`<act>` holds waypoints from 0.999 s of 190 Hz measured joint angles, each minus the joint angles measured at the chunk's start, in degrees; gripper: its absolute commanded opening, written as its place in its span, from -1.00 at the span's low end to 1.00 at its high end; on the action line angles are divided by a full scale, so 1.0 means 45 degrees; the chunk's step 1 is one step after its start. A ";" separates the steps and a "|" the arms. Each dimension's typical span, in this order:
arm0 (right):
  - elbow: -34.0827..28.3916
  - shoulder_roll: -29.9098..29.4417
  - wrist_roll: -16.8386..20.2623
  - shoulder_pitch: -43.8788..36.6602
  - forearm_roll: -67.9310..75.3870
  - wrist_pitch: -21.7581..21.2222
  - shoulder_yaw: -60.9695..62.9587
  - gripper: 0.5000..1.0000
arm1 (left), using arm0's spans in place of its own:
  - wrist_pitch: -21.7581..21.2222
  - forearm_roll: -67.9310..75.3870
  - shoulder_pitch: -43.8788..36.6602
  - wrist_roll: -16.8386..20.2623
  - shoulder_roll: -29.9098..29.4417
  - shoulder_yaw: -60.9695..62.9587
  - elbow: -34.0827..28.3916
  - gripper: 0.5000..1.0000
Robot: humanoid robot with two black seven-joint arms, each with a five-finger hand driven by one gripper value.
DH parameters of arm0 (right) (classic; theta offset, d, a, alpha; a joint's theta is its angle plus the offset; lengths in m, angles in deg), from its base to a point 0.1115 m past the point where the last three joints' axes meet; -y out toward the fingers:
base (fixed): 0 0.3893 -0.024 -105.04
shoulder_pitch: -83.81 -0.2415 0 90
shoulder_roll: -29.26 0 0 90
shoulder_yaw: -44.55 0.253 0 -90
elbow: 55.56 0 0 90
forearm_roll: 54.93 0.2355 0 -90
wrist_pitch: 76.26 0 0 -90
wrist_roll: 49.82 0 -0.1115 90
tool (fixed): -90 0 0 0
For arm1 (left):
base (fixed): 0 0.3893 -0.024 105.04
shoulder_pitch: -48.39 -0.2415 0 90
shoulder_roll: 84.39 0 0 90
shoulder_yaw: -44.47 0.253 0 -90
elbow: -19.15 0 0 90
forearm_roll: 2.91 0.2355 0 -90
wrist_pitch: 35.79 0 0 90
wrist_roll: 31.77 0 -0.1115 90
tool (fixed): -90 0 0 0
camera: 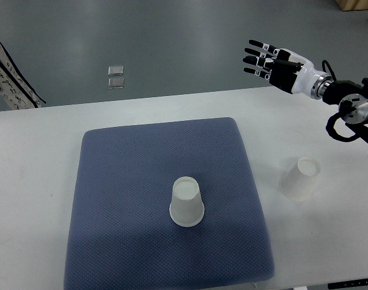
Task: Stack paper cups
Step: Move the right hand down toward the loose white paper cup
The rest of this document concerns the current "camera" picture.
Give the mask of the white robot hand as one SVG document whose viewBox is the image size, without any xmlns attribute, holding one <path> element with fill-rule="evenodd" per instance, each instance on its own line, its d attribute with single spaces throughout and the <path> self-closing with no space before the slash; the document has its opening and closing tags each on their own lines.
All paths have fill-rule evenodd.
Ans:
<svg viewBox="0 0 368 290">
<path fill-rule="evenodd" d="M 262 50 L 245 48 L 243 62 L 270 70 L 244 68 L 244 72 L 268 80 L 269 84 L 289 94 L 304 94 L 322 98 L 333 77 L 314 68 L 314 64 L 290 50 L 250 39 L 249 44 Z"/>
</svg>

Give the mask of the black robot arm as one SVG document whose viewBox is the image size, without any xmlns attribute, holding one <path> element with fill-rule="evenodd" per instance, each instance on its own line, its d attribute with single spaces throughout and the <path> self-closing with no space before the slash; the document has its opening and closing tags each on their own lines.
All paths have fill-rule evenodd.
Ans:
<svg viewBox="0 0 368 290">
<path fill-rule="evenodd" d="M 344 143 L 362 139 L 368 144 L 368 78 L 361 84 L 338 80 L 327 60 L 317 70 L 307 58 L 251 39 L 245 49 L 244 72 L 265 79 L 288 94 L 304 94 L 338 111 L 326 123 L 328 135 Z"/>
</svg>

